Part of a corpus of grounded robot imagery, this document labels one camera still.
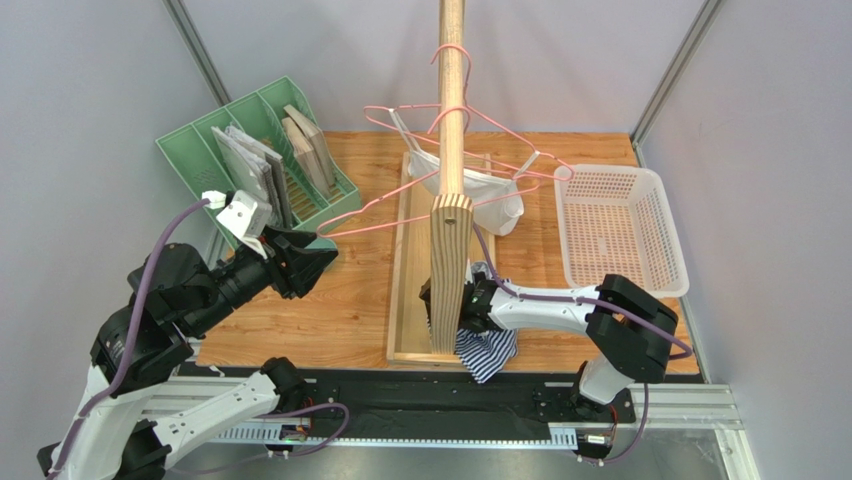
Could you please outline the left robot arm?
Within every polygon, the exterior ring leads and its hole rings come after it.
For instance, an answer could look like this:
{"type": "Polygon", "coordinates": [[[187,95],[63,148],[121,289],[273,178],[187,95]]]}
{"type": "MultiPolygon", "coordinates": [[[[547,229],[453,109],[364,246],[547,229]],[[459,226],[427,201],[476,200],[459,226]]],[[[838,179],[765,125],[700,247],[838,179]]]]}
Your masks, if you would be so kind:
{"type": "Polygon", "coordinates": [[[267,360],[233,389],[155,420],[142,415],[203,338],[266,289],[301,298],[338,254],[314,233],[266,228],[209,268],[189,244],[159,241],[130,273],[129,303],[102,325],[87,385],[65,438],[39,450],[49,479],[160,479],[183,457],[241,422],[307,405],[306,384],[286,358],[267,360]]]}

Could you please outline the white tank top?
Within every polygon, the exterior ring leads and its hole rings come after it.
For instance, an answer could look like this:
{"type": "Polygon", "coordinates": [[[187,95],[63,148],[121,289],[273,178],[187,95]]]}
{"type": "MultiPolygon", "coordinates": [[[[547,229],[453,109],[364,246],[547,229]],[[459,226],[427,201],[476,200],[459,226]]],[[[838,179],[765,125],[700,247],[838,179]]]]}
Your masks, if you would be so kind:
{"type": "MultiPolygon", "coordinates": [[[[409,148],[408,173],[434,196],[440,194],[440,159],[421,148],[400,115],[390,110],[390,118],[409,148]]],[[[464,194],[474,205],[474,222],[495,236],[506,236],[516,227],[525,207],[515,180],[464,169],[464,194]]]]}

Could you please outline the blue striped tank top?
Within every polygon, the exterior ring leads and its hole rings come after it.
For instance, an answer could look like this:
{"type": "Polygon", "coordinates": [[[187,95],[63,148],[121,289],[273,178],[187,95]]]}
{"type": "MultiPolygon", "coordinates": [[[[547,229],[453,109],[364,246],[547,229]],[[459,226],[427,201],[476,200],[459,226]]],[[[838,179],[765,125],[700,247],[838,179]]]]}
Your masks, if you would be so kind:
{"type": "Polygon", "coordinates": [[[488,316],[496,290],[497,284],[484,261],[469,264],[455,354],[479,384],[499,373],[518,353],[518,333],[498,327],[488,316]]]}

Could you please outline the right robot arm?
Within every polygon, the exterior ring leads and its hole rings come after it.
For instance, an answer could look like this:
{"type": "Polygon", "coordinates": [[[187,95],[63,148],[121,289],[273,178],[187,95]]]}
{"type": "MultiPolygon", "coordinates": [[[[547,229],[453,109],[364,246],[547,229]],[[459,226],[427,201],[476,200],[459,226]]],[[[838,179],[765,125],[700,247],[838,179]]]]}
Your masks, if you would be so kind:
{"type": "Polygon", "coordinates": [[[672,309],[628,278],[608,274],[598,285],[573,289],[522,287],[479,272],[465,284],[453,353],[478,383],[499,373],[529,329],[588,338],[598,354],[579,371],[576,394],[612,403],[633,383],[659,384],[668,364],[692,350],[677,340],[672,309]]]}

